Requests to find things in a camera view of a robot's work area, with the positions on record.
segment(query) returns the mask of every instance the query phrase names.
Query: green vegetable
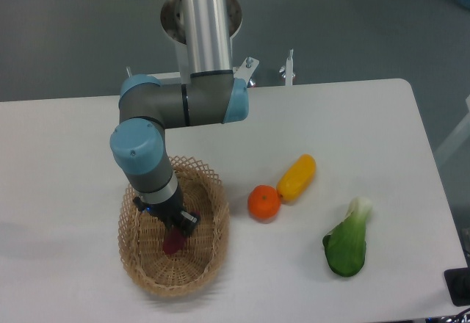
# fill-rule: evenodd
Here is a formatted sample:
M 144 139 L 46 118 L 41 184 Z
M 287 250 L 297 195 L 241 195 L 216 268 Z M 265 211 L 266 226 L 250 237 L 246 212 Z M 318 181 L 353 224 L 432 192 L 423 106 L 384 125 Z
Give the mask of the green vegetable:
M 359 273 L 366 260 L 366 221 L 372 202 L 356 197 L 345 219 L 323 238 L 325 256 L 331 270 L 342 277 Z

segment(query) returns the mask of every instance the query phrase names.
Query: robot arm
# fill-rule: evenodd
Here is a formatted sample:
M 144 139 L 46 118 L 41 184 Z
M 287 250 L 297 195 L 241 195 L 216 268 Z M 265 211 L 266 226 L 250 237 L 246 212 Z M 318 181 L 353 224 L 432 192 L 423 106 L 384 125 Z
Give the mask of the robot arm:
M 165 129 L 244 120 L 249 77 L 234 77 L 225 0 L 181 0 L 180 16 L 190 82 L 161 85 L 152 76 L 130 76 L 121 88 L 120 125 L 110 146 L 139 194 L 137 208 L 190 236 L 199 218 L 183 206 L 165 149 Z

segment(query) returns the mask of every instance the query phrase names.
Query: black object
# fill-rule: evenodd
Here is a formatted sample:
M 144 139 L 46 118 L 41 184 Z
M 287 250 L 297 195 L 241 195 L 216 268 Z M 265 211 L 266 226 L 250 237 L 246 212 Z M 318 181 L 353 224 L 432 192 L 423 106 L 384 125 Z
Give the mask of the black object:
M 152 217 L 158 218 L 168 230 L 173 226 L 178 228 L 184 237 L 191 236 L 200 222 L 199 214 L 188 213 L 180 206 L 183 204 L 183 193 L 179 186 L 170 199 L 160 204 L 143 202 L 140 197 L 132 201 L 139 211 L 147 211 Z
M 452 303 L 470 305 L 470 268 L 448 269 L 444 272 Z

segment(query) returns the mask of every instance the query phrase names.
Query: yellow pepper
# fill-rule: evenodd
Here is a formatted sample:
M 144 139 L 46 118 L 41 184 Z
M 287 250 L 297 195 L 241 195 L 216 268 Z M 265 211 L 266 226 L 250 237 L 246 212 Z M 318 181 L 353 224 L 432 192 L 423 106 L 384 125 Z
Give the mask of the yellow pepper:
M 300 156 L 278 182 L 279 197 L 286 202 L 297 199 L 314 179 L 316 169 L 317 163 L 312 156 Z

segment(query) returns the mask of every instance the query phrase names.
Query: silver arm tube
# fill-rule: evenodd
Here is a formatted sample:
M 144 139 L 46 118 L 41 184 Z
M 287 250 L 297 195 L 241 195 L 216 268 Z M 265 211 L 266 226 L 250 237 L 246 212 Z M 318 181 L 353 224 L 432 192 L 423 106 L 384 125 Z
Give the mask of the silver arm tube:
M 232 70 L 225 0 L 181 0 L 190 73 Z

